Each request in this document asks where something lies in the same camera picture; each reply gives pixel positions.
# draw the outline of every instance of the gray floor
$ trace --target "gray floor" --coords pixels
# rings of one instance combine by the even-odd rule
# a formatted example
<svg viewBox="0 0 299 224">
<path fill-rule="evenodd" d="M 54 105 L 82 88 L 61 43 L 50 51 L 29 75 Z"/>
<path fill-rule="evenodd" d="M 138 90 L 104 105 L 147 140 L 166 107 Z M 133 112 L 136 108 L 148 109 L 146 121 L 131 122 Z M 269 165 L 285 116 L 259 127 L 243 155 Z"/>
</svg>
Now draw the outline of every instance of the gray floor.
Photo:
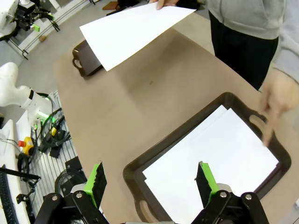
<svg viewBox="0 0 299 224">
<path fill-rule="evenodd" d="M 40 43 L 30 54 L 29 60 L 23 60 L 19 66 L 19 77 L 16 86 L 27 85 L 36 92 L 50 93 L 55 91 L 56 84 L 53 77 L 54 62 L 67 50 L 83 40 L 79 26 L 98 18 L 106 16 L 110 11 L 103 11 L 102 8 L 110 0 L 101 0 L 96 5 L 89 4 L 79 11 L 69 20 L 60 24 L 61 31 L 50 33 L 43 43 Z M 209 19 L 206 6 L 201 6 L 201 10 L 196 12 Z M 15 121 L 22 115 L 23 110 L 15 105 L 0 107 L 0 112 L 5 115 L 5 122 L 8 119 Z M 286 115 L 287 120 L 299 131 L 299 109 Z M 288 216 L 281 223 L 292 224 L 299 217 L 299 210 L 293 208 Z"/>
</svg>

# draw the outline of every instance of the black keyboard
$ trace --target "black keyboard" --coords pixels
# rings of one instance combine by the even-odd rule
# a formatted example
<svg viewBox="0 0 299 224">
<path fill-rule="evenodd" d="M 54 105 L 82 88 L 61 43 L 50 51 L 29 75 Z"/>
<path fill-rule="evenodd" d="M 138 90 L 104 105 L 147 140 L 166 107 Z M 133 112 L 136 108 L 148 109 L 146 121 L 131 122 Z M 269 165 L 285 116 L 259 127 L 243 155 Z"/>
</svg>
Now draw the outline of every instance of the black keyboard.
<svg viewBox="0 0 299 224">
<path fill-rule="evenodd" d="M 14 204 L 10 196 L 7 174 L 4 172 L 0 172 L 0 198 L 7 224 L 19 224 L 14 210 Z"/>
</svg>

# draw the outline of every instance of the black pants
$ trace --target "black pants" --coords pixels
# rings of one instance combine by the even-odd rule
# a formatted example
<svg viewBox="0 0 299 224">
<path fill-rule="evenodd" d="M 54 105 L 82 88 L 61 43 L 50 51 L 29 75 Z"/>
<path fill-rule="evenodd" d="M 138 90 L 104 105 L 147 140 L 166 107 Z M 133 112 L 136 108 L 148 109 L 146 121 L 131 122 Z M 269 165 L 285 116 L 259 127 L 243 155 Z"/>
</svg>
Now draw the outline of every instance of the black pants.
<svg viewBox="0 0 299 224">
<path fill-rule="evenodd" d="M 278 38 L 266 40 L 237 32 L 209 14 L 215 56 L 258 90 L 267 75 Z"/>
</svg>

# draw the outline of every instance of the bolt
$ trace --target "bolt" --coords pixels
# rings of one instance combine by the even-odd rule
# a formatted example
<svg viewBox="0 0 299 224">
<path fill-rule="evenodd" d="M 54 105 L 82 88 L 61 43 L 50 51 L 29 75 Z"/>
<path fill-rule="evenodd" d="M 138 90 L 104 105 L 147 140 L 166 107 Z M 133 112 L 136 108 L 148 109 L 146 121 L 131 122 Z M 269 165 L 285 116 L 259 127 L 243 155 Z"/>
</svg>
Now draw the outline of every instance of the bolt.
<svg viewBox="0 0 299 224">
<path fill-rule="evenodd" d="M 58 199 L 58 197 L 56 196 L 56 195 L 54 195 L 53 197 L 52 197 L 52 200 L 53 201 L 56 201 Z"/>
<path fill-rule="evenodd" d="M 226 195 L 226 193 L 225 192 L 221 192 L 220 193 L 220 197 L 226 197 L 227 195 Z"/>
<path fill-rule="evenodd" d="M 246 195 L 245 198 L 246 198 L 247 200 L 251 200 L 251 199 L 252 199 L 251 195 Z"/>
<path fill-rule="evenodd" d="M 76 194 L 76 197 L 77 197 L 77 198 L 81 198 L 81 197 L 82 197 L 82 194 L 81 194 L 81 193 L 77 193 L 77 194 Z"/>
</svg>

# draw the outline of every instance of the gray sweatshirt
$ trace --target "gray sweatshirt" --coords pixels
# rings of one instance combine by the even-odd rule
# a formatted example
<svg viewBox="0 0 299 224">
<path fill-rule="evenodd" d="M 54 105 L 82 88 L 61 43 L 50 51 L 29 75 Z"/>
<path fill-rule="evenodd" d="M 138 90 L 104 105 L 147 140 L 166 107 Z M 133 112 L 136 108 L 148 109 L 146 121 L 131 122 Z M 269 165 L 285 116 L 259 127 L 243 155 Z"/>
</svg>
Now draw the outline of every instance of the gray sweatshirt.
<svg viewBox="0 0 299 224">
<path fill-rule="evenodd" d="M 299 0 L 208 0 L 226 27 L 262 39 L 280 37 L 275 68 L 299 83 Z"/>
</svg>

